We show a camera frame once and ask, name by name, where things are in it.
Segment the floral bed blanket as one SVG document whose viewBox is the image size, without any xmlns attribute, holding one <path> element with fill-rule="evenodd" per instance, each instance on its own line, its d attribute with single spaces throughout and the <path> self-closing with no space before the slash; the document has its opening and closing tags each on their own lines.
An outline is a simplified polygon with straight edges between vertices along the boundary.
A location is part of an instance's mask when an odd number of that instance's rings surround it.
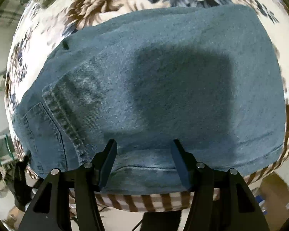
<svg viewBox="0 0 289 231">
<path fill-rule="evenodd" d="M 254 185 L 289 159 L 289 0 L 29 0 L 13 36 L 7 64 L 7 118 L 37 78 L 49 54 L 65 37 L 85 26 L 143 9 L 200 6 L 231 2 L 251 7 L 265 27 L 281 68 L 286 104 L 285 140 L 272 164 L 245 177 Z"/>
</svg>

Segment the cardboard box on floor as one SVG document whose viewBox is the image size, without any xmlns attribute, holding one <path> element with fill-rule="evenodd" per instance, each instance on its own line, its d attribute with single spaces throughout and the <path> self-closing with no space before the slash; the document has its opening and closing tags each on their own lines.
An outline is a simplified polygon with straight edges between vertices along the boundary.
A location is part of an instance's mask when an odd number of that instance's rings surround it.
<svg viewBox="0 0 289 231">
<path fill-rule="evenodd" d="M 260 195 L 264 197 L 265 218 L 270 230 L 280 230 L 289 219 L 289 187 L 272 173 L 260 185 Z"/>
</svg>

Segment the light blue denim jeans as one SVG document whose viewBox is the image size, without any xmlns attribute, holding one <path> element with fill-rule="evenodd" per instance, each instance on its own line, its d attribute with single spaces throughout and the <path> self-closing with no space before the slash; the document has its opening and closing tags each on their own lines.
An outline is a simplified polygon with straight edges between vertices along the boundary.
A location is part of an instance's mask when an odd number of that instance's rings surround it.
<svg viewBox="0 0 289 231">
<path fill-rule="evenodd" d="M 129 195 L 183 191 L 175 139 L 210 168 L 262 169 L 285 123 L 274 47 L 243 5 L 142 10 L 82 29 L 49 55 L 12 120 L 40 177 L 116 140 L 103 192 Z"/>
</svg>

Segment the teal storage shelf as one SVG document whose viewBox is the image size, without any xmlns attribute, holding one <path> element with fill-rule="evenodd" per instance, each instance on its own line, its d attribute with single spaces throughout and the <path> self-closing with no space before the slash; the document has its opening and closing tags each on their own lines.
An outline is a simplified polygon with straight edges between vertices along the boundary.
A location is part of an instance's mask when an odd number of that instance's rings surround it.
<svg viewBox="0 0 289 231">
<path fill-rule="evenodd" d="M 10 134 L 0 135 L 0 166 L 16 160 L 17 155 Z"/>
</svg>

